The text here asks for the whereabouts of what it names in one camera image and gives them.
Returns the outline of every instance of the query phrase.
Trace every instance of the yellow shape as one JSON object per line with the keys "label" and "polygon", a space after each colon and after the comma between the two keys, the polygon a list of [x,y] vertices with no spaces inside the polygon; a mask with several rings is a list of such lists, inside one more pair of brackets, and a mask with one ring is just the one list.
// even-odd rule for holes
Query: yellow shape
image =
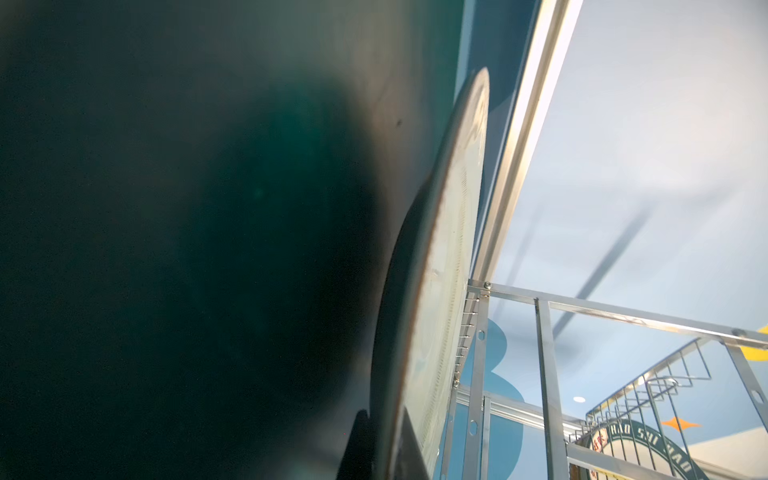
{"label": "yellow shape", "polygon": [[661,425],[672,427],[678,432],[680,432],[681,430],[689,429],[690,427],[701,427],[701,425],[699,425],[698,423],[686,422],[685,420],[679,419],[677,417],[672,417],[672,419],[669,422],[662,422]]}
{"label": "yellow shape", "polygon": [[[760,333],[768,333],[768,325],[757,330]],[[751,346],[741,347],[744,356],[751,362],[768,362],[768,350],[754,349]]]}

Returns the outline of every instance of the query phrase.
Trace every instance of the blue cloud mural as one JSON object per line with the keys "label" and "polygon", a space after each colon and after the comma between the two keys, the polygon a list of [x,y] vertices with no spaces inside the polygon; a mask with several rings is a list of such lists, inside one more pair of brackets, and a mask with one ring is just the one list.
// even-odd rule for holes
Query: blue cloud mural
{"label": "blue cloud mural", "polygon": [[[488,321],[488,345],[485,353],[485,381],[484,390],[523,401],[520,392],[507,380],[496,375],[492,370],[502,361],[507,352],[507,337],[502,329],[492,320]],[[464,366],[461,383],[469,385],[472,382],[472,361],[475,356],[475,344],[469,349],[467,362]],[[464,441],[467,428],[467,407],[464,405],[456,406],[455,430],[453,435],[453,446],[451,450],[451,461],[449,465],[448,479],[460,480],[462,477],[462,467],[464,463]],[[488,462],[488,480],[507,480],[520,457],[522,447],[523,426],[517,422],[503,419],[501,417],[491,417],[491,439]],[[440,465],[442,464],[442,451],[444,445],[440,447],[440,456],[433,478],[439,478]]]}

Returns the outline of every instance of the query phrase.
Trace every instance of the ceiling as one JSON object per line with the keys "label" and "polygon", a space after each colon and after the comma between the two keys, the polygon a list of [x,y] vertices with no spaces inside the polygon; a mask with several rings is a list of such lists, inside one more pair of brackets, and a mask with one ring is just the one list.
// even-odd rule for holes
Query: ceiling
{"label": "ceiling", "polygon": [[[645,211],[591,300],[766,325],[765,25],[768,3],[759,1],[586,0],[494,283],[576,296]],[[494,299],[490,312],[509,344],[494,371],[540,405],[532,307]],[[583,416],[689,340],[576,316],[557,340],[564,412]],[[694,389],[709,400],[680,399],[680,416],[703,425],[690,430],[697,442],[759,425],[722,353],[707,346],[715,379]],[[764,388],[767,363],[753,362]],[[704,407],[728,415],[705,418]]]}

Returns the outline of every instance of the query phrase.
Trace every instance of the metal rack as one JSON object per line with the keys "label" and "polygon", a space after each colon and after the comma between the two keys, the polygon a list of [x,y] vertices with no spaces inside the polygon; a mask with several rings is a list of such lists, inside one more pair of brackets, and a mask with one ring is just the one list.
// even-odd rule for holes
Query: metal rack
{"label": "metal rack", "polygon": [[[611,424],[616,425],[625,419],[631,419],[635,413],[644,419],[644,409],[651,412],[655,419],[658,419],[657,404],[666,402],[667,399],[674,410],[673,397],[678,394],[680,388],[690,388],[694,382],[707,381],[712,378],[700,348],[710,340],[716,340],[725,345],[763,426],[768,430],[768,398],[757,382],[740,348],[747,346],[768,349],[768,335],[766,334],[512,286],[491,285],[488,282],[482,283],[477,280],[469,280],[467,292],[467,305],[476,305],[476,307],[466,311],[468,314],[466,317],[472,318],[473,322],[465,321],[465,328],[474,328],[475,331],[474,333],[462,333],[462,335],[469,336],[466,338],[466,346],[469,345],[470,340],[475,341],[472,383],[468,392],[466,388],[458,384],[463,358],[457,357],[455,381],[449,400],[441,478],[443,475],[447,478],[452,435],[455,427],[455,406],[457,402],[461,402],[468,405],[462,480],[487,479],[488,440],[492,413],[513,419],[524,425],[544,429],[547,473],[550,480],[567,480],[569,478],[569,465],[600,472],[608,477],[632,480],[672,479],[675,470],[668,453],[667,460],[672,476],[659,472],[655,465],[654,468],[639,465],[639,456],[637,458],[638,464],[635,464],[627,460],[626,452],[622,452],[622,455],[613,455],[613,452],[611,452],[612,455],[606,455],[603,452],[595,452],[578,445],[576,441],[595,429],[601,429]],[[542,408],[510,399],[503,401],[496,399],[497,401],[495,401],[492,394],[483,391],[488,303],[491,296],[535,306]],[[561,411],[557,367],[554,359],[551,309],[692,335],[697,338],[600,402],[587,414],[585,421],[564,418]],[[703,364],[706,372],[704,376],[692,374],[690,362],[686,361],[687,356],[695,354],[698,354]],[[674,373],[673,365],[678,362],[684,372]],[[662,445],[669,445],[662,432],[660,432],[660,436]]]}

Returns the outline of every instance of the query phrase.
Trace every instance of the orange star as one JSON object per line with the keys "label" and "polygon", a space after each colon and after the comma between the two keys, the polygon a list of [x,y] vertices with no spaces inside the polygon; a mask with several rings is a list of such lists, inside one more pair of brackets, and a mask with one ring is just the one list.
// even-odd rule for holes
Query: orange star
{"label": "orange star", "polygon": [[686,422],[683,419],[679,419],[677,417],[672,417],[672,419],[669,422],[662,422],[661,425],[666,425],[668,427],[672,427],[673,429],[680,432],[680,430],[689,429],[690,427],[701,427],[698,423],[690,423]]}

